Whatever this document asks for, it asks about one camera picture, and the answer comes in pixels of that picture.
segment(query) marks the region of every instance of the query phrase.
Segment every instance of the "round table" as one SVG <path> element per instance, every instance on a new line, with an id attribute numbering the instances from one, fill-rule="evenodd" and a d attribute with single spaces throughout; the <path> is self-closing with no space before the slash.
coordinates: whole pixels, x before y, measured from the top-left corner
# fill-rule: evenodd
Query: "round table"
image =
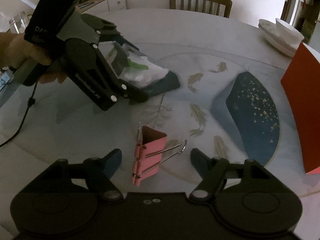
<path id="1" fill-rule="evenodd" d="M 122 35 L 143 53 L 175 71 L 182 87 L 140 105 L 130 106 L 121 99 L 103 112 L 70 80 L 62 85 L 39 86 L 37 102 L 22 131 L 0 150 L 0 176 L 5 178 L 0 186 L 4 203 L 0 225 L 14 234 L 17 232 L 9 213 L 10 201 L 59 158 L 80 163 L 120 148 L 123 161 L 112 181 L 123 192 L 190 193 L 201 181 L 189 161 L 193 147 L 203 149 L 209 157 L 220 153 L 230 162 L 243 163 L 247 154 L 210 113 L 212 100 L 223 94 L 239 74 L 249 72 L 270 94 L 279 117 L 277 125 L 281 127 L 276 151 L 265 163 L 266 168 L 302 198 L 305 210 L 296 233 L 303 239 L 318 239 L 320 231 L 316 229 L 319 226 L 314 211 L 316 207 L 320 210 L 316 199 L 320 176 L 304 174 L 298 133 L 280 84 L 291 59 L 271 47 L 259 29 L 232 19 L 165 9 L 134 9 L 98 16 L 114 22 Z M 109 52 L 108 44 L 100 44 L 99 48 L 104 55 Z M 221 62 L 226 69 L 219 68 Z M 17 130 L 31 92 L 32 88 L 20 87 L 0 109 L 1 140 Z M 153 127 L 167 132 L 171 143 L 184 138 L 189 143 L 183 154 L 169 160 L 157 175 L 135 187 L 131 174 L 137 125 L 139 121 L 149 124 L 154 121 L 153 107 L 157 118 L 159 114 L 163 117 L 163 122 L 158 118 Z M 194 114 L 200 114 L 202 121 L 190 116 L 194 107 Z M 74 183 L 84 185 L 83 181 Z"/>

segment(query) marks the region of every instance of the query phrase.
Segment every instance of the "binder clip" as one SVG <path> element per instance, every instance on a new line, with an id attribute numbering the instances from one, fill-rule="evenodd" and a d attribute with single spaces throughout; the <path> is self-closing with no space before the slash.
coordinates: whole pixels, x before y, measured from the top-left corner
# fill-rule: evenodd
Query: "binder clip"
<path id="1" fill-rule="evenodd" d="M 137 187 L 140 186 L 140 182 L 154 174 L 159 170 L 159 166 L 175 156 L 181 154 L 186 146 L 187 140 L 182 143 L 173 146 L 169 149 L 164 149 L 167 143 L 167 134 L 154 130 L 148 126 L 142 126 L 138 128 L 137 145 L 134 151 L 135 161 L 133 163 L 132 183 Z M 169 157 L 162 159 L 162 154 L 178 148 L 183 145 L 183 148 L 179 152 L 175 152 Z"/>

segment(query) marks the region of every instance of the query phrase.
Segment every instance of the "glass cup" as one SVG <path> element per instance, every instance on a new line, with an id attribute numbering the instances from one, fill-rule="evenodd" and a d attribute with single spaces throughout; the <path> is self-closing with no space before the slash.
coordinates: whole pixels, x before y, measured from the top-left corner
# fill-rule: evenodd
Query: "glass cup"
<path id="1" fill-rule="evenodd" d="M 26 27 L 29 24 L 29 20 L 28 20 L 28 17 L 26 16 L 26 13 L 22 11 L 21 13 L 13 17 L 9 21 L 9 24 L 10 24 L 11 32 L 19 34 L 19 33 L 24 33 L 24 31 L 26 30 Z"/>

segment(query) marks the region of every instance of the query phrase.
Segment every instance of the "black cable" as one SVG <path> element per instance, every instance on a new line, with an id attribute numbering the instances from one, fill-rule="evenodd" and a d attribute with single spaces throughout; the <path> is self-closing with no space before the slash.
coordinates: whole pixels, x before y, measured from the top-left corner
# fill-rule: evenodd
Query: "black cable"
<path id="1" fill-rule="evenodd" d="M 35 87 L 33 88 L 32 95 L 31 95 L 31 97 L 30 97 L 29 100 L 28 100 L 28 106 L 27 106 L 26 112 L 24 113 L 24 116 L 23 116 L 23 119 L 22 119 L 22 122 L 21 122 L 21 124 L 20 124 L 19 129 L 17 130 L 17 132 L 16 132 L 10 139 L 8 139 L 6 142 L 4 142 L 3 144 L 1 144 L 1 145 L 0 145 L 0 148 L 1 148 L 2 146 L 5 146 L 5 145 L 6 145 L 7 143 L 9 143 L 10 141 L 12 141 L 12 140 L 19 134 L 19 132 L 20 132 L 22 126 L 23 126 L 24 120 L 25 120 L 26 117 L 27 117 L 27 114 L 28 114 L 28 111 L 29 111 L 30 107 L 33 106 L 33 105 L 35 104 L 35 102 L 36 102 L 36 100 L 33 98 L 33 96 L 34 96 L 35 93 L 36 93 L 37 85 L 38 85 L 38 82 L 35 84 Z"/>

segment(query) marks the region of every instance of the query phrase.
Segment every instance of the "cabinet drawer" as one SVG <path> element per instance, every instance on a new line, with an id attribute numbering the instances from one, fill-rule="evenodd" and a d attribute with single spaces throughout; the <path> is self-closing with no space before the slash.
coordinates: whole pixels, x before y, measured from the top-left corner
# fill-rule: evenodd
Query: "cabinet drawer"
<path id="1" fill-rule="evenodd" d="M 108 0 L 110 12 L 121 10 L 125 4 L 125 0 Z"/>
<path id="2" fill-rule="evenodd" d="M 101 13 L 109 13 L 108 0 L 98 3 L 92 8 L 86 10 L 84 13 L 95 15 L 95 16 Z"/>

